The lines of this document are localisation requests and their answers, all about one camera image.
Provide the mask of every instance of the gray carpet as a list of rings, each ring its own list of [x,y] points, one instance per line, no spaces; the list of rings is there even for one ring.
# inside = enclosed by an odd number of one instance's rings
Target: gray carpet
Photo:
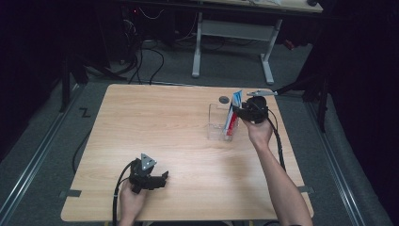
[[[182,46],[183,44],[190,45],[190,41],[181,42],[181,45],[175,45],[173,48],[162,45],[162,43],[146,43],[147,47],[153,47],[153,50],[161,52],[165,58],[165,64],[154,77],[154,82],[278,89],[295,81],[311,50],[311,46],[299,47],[293,51],[281,45],[275,46],[270,64],[276,83],[270,87],[265,84],[258,56],[264,43],[255,42],[244,47],[225,43],[218,50],[210,50],[218,48],[219,43],[205,42],[202,52],[201,75],[196,79],[191,78],[194,47]],[[144,50],[140,79],[142,81],[149,80],[160,64],[160,56],[155,52]],[[114,64],[112,70],[117,71],[120,67],[122,66]],[[90,77],[89,83],[77,97],[56,134],[48,155],[30,187],[26,190],[8,223],[9,225],[104,225],[103,222],[63,222],[60,213],[65,200],[60,198],[59,194],[71,186],[73,154],[91,129],[105,90],[112,83],[125,82],[113,81],[103,76]],[[300,92],[289,92],[284,96],[279,96],[277,100],[305,184],[314,189],[314,193],[310,194],[314,209],[314,225],[352,225],[336,182],[327,165],[318,131],[312,124],[314,119],[309,115],[298,94]],[[82,117],[83,110],[80,109],[82,107],[88,109],[89,118]],[[39,147],[46,131],[56,118],[59,108],[60,87],[58,86],[54,90],[52,98],[32,118],[19,142],[0,165],[1,203],[6,201],[8,194]],[[328,140],[343,168],[348,184],[354,191],[366,224],[391,225],[367,178],[362,173],[361,167],[351,153],[330,99],[326,128]],[[84,146],[80,149],[76,164],[79,162]],[[256,225],[263,225],[263,223],[265,221],[255,222]]]

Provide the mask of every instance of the person's right arm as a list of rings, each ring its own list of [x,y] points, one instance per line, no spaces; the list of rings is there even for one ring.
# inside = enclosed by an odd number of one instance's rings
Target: person's right arm
[[[273,129],[269,121],[253,124],[244,121],[249,139],[261,161],[273,207],[281,225],[313,225],[308,206],[298,188],[269,148]]]

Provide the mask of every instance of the clear acrylic holder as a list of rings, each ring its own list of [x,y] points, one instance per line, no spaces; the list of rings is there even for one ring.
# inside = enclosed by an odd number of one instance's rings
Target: clear acrylic holder
[[[238,127],[238,119],[234,123],[231,135],[225,135],[226,130],[224,127],[229,113],[229,108],[230,105],[209,105],[208,139],[232,141],[234,133]]]

